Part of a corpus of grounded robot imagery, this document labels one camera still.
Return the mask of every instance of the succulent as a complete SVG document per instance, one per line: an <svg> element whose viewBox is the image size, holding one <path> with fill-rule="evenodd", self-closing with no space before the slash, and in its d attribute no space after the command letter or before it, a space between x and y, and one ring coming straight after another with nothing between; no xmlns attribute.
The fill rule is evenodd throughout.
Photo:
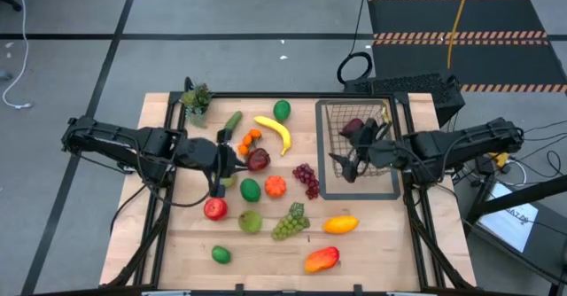
<svg viewBox="0 0 567 296"><path fill-rule="evenodd" d="M185 105L185 116L191 124L206 128L205 112L212 98L213 93L208 89L206 83L196 84L193 90L183 92L180 101Z"/></svg>

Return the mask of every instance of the yellow mango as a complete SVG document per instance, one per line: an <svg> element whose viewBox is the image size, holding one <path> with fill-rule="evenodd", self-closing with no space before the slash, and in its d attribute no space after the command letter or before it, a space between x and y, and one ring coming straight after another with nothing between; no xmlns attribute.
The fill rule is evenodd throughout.
<svg viewBox="0 0 567 296"><path fill-rule="evenodd" d="M358 219L354 216L344 215L333 217L323 225L323 229L331 234L344 234L351 230L356 229L358 226Z"/></svg>

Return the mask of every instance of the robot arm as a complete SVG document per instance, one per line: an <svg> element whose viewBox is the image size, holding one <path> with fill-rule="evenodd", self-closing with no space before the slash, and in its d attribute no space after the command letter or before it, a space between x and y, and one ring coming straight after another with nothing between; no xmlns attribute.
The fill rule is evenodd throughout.
<svg viewBox="0 0 567 296"><path fill-rule="evenodd" d="M219 144L202 137L187 138L181 131L162 128L126 129L82 116L72 118L63 135L63 151L79 155L98 152L116 160L118 167L133 168L150 186L166 186L171 166L203 171L212 197L224 197L224 187L213 186L212 174L229 177L246 170L244 162L224 142L227 131L219 131Z"/></svg>

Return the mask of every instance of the banana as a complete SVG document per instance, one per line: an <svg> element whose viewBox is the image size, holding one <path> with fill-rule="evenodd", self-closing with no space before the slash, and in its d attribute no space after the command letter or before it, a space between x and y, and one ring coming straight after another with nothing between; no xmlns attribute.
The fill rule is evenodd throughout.
<svg viewBox="0 0 567 296"><path fill-rule="evenodd" d="M277 133L280 134L280 136L282 136L283 149L282 149L282 152L280 153L280 155L283 156L285 154L285 152L288 151L291 148L291 134L290 134L290 131L288 131L288 129L286 127L279 124L275 120L272 120L270 118L266 118L266 117L263 117L263 116L254 117L254 120L256 121L256 123L263 125L264 127L274 129L275 131L277 131Z"/></svg>

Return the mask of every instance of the red grapes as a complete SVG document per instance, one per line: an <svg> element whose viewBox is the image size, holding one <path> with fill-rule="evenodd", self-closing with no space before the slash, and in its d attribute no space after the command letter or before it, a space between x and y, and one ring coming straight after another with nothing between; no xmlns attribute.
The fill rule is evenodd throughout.
<svg viewBox="0 0 567 296"><path fill-rule="evenodd" d="M293 170L293 176L300 180L303 184L307 185L307 197L309 199L316 199L319 197L321 189L319 188L319 181L315 177L315 171L307 164L301 164Z"/></svg>

